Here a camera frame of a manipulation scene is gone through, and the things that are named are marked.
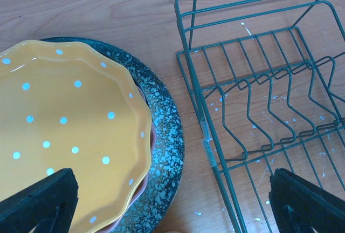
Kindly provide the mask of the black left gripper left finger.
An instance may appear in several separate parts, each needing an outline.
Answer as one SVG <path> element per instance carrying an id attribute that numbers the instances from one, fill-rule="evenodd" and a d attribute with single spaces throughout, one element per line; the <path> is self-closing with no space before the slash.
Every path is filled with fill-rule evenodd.
<path id="1" fill-rule="evenodd" d="M 69 232 L 78 184 L 63 168 L 1 201 L 1 232 Z"/>

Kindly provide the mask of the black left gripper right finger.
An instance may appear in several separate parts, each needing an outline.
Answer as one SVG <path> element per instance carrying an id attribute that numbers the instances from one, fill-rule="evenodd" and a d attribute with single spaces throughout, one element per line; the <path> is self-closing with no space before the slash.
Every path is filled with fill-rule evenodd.
<path id="1" fill-rule="evenodd" d="M 344 201 L 287 169 L 270 176 L 279 232 L 344 232 Z"/>

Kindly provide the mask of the green wire dish rack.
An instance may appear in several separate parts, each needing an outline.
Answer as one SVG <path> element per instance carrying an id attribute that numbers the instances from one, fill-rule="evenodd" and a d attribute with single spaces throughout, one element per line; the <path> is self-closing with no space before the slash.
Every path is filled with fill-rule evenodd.
<path id="1" fill-rule="evenodd" d="M 285 168 L 344 198 L 344 0 L 175 0 L 177 54 L 232 232 L 277 232 Z"/>

